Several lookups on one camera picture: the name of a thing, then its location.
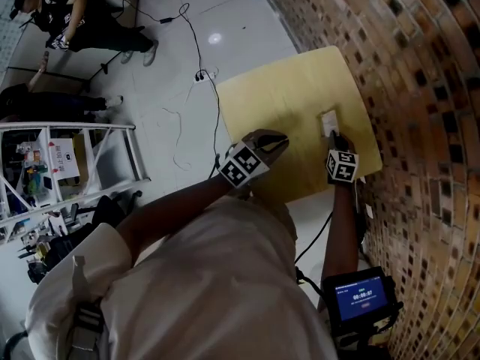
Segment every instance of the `black pants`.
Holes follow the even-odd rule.
[[[24,122],[92,122],[94,116],[84,112],[106,110],[105,99],[58,92],[28,95],[20,118]]]
[[[152,45],[153,42],[136,29],[122,27],[109,14],[101,14],[94,22],[87,22],[76,30],[70,42],[70,50],[77,52],[85,48],[100,48],[144,53]]]

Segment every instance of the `person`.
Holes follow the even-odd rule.
[[[336,359],[325,322],[296,283],[286,207],[226,196],[232,189],[219,174],[138,208],[115,229],[101,224],[32,297],[26,327],[35,358],[60,359],[63,324],[88,287],[108,330],[100,359]],[[354,272],[357,262],[352,192],[340,184],[322,275]],[[78,268],[85,277],[76,283]]]
[[[122,64],[134,52],[144,54],[143,65],[155,60],[157,40],[150,40],[135,28],[125,28],[98,0],[15,0],[13,13],[32,14],[35,24],[51,37],[47,46],[78,52],[100,48],[123,52]]]
[[[0,122],[93,122],[99,111],[122,104],[122,96],[106,100],[59,92],[33,92],[47,70],[48,55],[46,51],[38,72],[28,83],[8,87],[0,93]]]

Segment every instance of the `shoe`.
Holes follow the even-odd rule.
[[[121,63],[122,64],[127,64],[130,59],[132,58],[132,56],[134,55],[134,51],[127,51],[127,52],[123,52],[121,54]]]
[[[150,65],[152,65],[153,61],[155,60],[155,54],[157,53],[157,48],[158,48],[158,41],[153,40],[153,45],[143,55],[143,66],[144,67],[149,67]]]
[[[107,108],[118,107],[120,104],[123,103],[123,96],[120,94],[118,96],[112,97],[105,102],[105,106]]]

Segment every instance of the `white shirt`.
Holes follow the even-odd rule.
[[[73,254],[85,257],[91,293],[103,295],[111,359],[337,358],[296,284],[291,237],[255,205],[215,203],[134,268],[123,239],[106,224]],[[31,300],[26,325],[36,359],[55,358],[73,314],[71,273],[68,257]]]

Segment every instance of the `brick wall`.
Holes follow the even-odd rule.
[[[272,1],[364,98],[384,163],[367,243],[405,303],[392,356],[480,359],[480,0]]]

